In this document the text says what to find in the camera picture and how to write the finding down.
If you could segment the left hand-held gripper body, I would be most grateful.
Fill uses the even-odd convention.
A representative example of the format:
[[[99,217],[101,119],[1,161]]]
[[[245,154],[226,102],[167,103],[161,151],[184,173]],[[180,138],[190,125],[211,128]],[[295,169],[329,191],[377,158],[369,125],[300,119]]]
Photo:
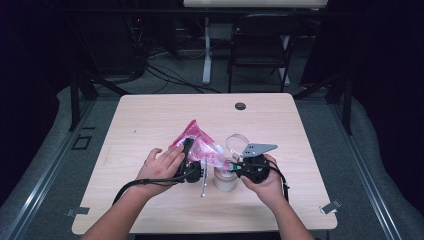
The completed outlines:
[[[202,165],[199,161],[189,162],[184,160],[178,169],[178,181],[180,183],[196,183],[201,182],[200,196],[205,196],[205,188],[207,186],[208,165]]]

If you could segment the pink and white plastic bag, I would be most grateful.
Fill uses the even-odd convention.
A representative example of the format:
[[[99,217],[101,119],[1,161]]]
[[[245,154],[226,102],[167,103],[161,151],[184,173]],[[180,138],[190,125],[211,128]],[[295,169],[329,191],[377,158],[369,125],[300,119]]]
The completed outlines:
[[[223,148],[204,132],[196,120],[192,120],[185,130],[174,140],[172,146],[182,145],[186,138],[193,140],[187,154],[189,162],[201,162],[222,170],[230,170],[231,164],[224,157]]]

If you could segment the dark equipment rack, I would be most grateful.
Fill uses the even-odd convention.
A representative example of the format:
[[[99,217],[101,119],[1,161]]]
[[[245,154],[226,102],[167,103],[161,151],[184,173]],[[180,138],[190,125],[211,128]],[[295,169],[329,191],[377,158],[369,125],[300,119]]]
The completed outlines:
[[[102,75],[138,75],[145,61],[136,55],[121,16],[81,15],[77,17],[88,51]]]

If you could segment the clear glass jug with handle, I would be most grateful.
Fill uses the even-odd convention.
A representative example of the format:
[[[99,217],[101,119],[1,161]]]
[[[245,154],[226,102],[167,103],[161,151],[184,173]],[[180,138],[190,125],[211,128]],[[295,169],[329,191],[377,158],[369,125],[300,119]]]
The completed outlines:
[[[218,190],[222,192],[230,192],[237,187],[238,177],[233,172],[215,168],[214,184]]]

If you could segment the white desk with white legs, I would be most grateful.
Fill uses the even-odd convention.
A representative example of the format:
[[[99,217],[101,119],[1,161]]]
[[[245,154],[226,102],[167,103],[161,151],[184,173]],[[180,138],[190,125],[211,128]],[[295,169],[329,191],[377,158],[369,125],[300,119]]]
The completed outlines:
[[[229,10],[234,8],[238,9],[325,9],[329,0],[183,0],[185,8],[194,8],[195,10]],[[211,38],[210,38],[210,19],[204,18],[204,43],[205,43],[205,57],[203,67],[203,84],[211,83],[211,69],[212,69],[212,56],[211,56]]]

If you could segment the person's left hand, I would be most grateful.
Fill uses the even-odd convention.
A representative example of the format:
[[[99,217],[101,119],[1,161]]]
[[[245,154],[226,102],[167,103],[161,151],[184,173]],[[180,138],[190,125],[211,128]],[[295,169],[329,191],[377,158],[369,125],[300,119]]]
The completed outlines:
[[[136,179],[170,179],[177,172],[184,157],[182,146],[170,146],[165,152],[162,152],[159,148],[154,148],[148,154]],[[151,199],[168,189],[169,186],[146,184],[138,185],[136,192],[146,199]]]

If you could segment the aluminium floor rail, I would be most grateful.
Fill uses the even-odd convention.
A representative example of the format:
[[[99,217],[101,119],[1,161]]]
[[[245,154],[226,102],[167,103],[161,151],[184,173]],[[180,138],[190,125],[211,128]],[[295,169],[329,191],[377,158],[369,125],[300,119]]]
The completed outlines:
[[[361,185],[364,188],[364,191],[370,201],[372,209],[380,223],[386,239],[403,240],[353,136],[347,133],[347,130],[342,123],[342,114],[338,106],[330,104],[329,109],[333,117],[336,119],[336,125],[338,126],[341,135],[343,136],[350,149],[350,152],[353,156],[353,166],[356,169]]]
[[[12,193],[0,207],[0,240],[20,240],[55,182],[77,141],[77,133],[95,107],[95,101],[85,102],[80,119],[69,130],[71,107],[61,104],[53,127],[18,181]]]

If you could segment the grey tape piece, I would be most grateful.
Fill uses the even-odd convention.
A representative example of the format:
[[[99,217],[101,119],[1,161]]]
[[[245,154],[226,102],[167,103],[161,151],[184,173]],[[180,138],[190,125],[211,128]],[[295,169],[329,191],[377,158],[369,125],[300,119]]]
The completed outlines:
[[[320,211],[323,214],[336,213],[337,210],[342,206],[342,203],[336,199],[333,202],[328,203],[325,206],[320,207]]]
[[[67,217],[76,217],[77,215],[87,215],[89,212],[89,208],[87,207],[76,207],[76,208],[69,208],[65,215]]]

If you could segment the black metal stand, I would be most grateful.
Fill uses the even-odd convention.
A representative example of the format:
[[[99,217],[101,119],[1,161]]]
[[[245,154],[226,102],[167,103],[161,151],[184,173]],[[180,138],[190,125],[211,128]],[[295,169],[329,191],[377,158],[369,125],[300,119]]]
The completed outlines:
[[[87,100],[95,101],[99,94],[94,84],[100,84],[120,96],[128,94],[128,91],[116,86],[105,78],[96,75],[88,70],[76,69],[70,78],[70,98],[71,98],[71,125],[69,130],[73,131],[80,122],[80,94]]]
[[[328,104],[337,104],[340,98],[342,101],[342,126],[351,135],[351,109],[352,109],[352,80],[347,73],[337,73],[328,79],[312,84],[310,87],[294,95],[295,99],[303,99],[317,90],[329,86],[325,101]]]

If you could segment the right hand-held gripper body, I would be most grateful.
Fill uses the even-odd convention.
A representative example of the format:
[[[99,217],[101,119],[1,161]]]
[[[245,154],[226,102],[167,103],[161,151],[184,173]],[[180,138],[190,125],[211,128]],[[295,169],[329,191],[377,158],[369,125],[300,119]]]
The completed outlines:
[[[255,184],[266,180],[271,168],[264,154],[276,148],[275,144],[249,143],[240,154],[238,176],[245,176]]]

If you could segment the black folding chair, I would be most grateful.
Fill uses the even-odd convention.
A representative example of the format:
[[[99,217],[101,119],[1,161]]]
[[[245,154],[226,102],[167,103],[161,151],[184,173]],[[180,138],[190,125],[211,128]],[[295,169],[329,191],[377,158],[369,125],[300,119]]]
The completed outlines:
[[[280,91],[283,91],[294,42],[301,30],[301,21],[292,15],[249,14],[240,17],[231,30],[228,92],[232,92],[234,67],[277,69]]]

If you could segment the grey box under white desk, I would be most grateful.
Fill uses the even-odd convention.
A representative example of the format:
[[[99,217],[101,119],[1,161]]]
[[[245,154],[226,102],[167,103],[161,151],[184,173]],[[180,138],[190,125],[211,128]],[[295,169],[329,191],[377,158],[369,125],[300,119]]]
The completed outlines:
[[[231,23],[210,23],[209,36],[211,39],[229,41],[231,39]]]

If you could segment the person's right hand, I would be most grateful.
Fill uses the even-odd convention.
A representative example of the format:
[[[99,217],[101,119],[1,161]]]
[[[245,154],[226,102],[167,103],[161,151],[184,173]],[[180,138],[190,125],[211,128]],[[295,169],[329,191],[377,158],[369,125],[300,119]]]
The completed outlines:
[[[281,177],[276,171],[271,170],[268,177],[258,184],[253,183],[245,176],[242,176],[241,180],[272,211],[288,204],[284,197]]]

